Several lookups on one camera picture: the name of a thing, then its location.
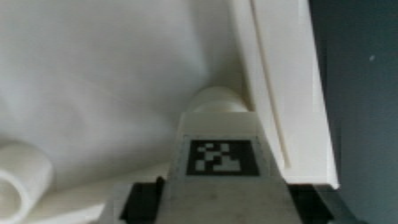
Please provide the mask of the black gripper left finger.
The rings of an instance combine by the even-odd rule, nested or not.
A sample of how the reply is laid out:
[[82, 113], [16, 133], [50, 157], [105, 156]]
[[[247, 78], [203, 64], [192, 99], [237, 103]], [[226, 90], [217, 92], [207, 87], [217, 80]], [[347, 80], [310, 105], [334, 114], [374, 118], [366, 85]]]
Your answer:
[[119, 219], [127, 224], [155, 224], [166, 179], [134, 184]]

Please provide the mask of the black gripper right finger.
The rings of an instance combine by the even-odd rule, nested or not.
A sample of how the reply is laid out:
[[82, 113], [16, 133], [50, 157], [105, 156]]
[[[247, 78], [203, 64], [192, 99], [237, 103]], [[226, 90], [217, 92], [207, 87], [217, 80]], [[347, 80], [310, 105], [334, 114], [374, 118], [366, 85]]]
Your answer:
[[302, 220], [302, 224], [329, 224], [334, 219], [320, 192], [331, 190], [329, 185], [290, 184], [288, 191]]

